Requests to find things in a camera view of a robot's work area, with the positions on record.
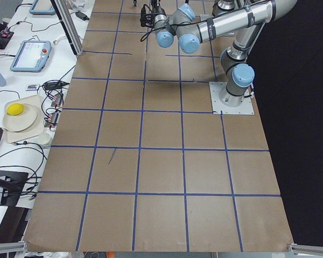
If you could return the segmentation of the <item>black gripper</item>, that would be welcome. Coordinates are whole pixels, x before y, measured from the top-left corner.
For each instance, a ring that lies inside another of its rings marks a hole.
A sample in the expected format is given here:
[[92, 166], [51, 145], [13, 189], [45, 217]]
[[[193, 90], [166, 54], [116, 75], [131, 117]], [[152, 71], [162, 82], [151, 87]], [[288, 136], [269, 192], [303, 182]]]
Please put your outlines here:
[[151, 0], [152, 11], [154, 16], [166, 15], [165, 10], [160, 5], [160, 0]]

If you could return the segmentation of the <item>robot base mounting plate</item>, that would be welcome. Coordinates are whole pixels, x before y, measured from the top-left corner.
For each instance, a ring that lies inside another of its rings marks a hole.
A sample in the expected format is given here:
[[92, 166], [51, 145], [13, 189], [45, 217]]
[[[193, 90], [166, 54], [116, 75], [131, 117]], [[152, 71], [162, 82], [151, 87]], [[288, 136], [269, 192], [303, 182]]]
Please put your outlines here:
[[242, 96], [227, 92], [227, 82], [209, 82], [212, 111], [214, 114], [254, 115], [248, 88]]

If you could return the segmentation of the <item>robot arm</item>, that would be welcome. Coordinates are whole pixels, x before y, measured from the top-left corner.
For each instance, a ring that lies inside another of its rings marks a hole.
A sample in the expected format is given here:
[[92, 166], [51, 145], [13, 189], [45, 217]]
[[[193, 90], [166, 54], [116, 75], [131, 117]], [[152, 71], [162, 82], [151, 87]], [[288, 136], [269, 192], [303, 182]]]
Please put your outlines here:
[[235, 108], [242, 104], [254, 80], [255, 72], [246, 59], [263, 25], [283, 17], [295, 4], [296, 1], [252, 1], [238, 9], [234, 1], [215, 1], [212, 16], [196, 23], [189, 3], [167, 16], [160, 2], [152, 1], [150, 13], [141, 10], [140, 22], [156, 34], [160, 47], [170, 47], [177, 38], [179, 47], [187, 54], [196, 52], [201, 43], [237, 31], [232, 45], [221, 55], [228, 82], [219, 93], [225, 106]]

